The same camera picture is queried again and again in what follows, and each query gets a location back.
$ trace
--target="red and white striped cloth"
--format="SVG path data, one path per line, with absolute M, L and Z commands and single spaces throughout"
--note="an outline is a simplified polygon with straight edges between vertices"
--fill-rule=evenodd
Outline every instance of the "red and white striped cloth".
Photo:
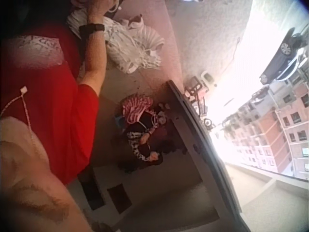
M 122 103 L 122 114 L 128 124 L 133 124 L 140 120 L 140 116 L 144 111 L 154 114 L 149 107 L 152 106 L 154 101 L 150 97 L 144 95 L 133 94 L 127 97 Z

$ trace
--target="apartment building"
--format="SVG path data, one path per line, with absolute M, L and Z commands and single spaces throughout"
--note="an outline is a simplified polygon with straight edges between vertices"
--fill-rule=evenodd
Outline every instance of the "apartment building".
M 309 97 L 306 83 L 294 87 L 295 101 L 276 110 L 293 158 L 295 176 L 309 178 Z
M 291 166 L 289 145 L 274 111 L 249 123 L 233 123 L 227 139 L 236 146 L 247 165 L 277 173 Z

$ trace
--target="black wristwatch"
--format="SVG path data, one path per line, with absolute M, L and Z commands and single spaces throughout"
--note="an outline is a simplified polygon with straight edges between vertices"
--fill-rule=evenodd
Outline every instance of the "black wristwatch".
M 103 24 L 90 23 L 79 27 L 81 38 L 88 39 L 89 35 L 96 31 L 105 31 L 105 26 Z

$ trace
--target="person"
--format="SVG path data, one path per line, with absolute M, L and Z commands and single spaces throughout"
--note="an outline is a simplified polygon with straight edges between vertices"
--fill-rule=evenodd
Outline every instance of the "person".
M 89 163 L 106 69 L 103 15 L 113 5 L 89 3 L 95 28 L 79 85 L 69 30 L 49 24 L 1 43 L 1 199 L 16 231 L 91 231 L 65 184 Z
M 134 155 L 145 162 L 159 159 L 159 153 L 150 148 L 147 143 L 154 131 L 166 123 L 163 104 L 158 104 L 152 110 L 143 111 L 139 120 L 129 124 L 123 134 L 126 136 Z

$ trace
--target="sunlight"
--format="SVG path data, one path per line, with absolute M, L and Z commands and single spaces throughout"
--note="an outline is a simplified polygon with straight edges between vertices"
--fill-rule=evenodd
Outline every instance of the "sunlight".
M 262 87 L 259 76 L 273 58 L 281 41 L 282 33 L 277 25 L 267 21 L 261 12 L 251 13 L 231 72 L 223 77 L 222 83 L 208 101 L 209 117 L 214 123 L 236 112 Z

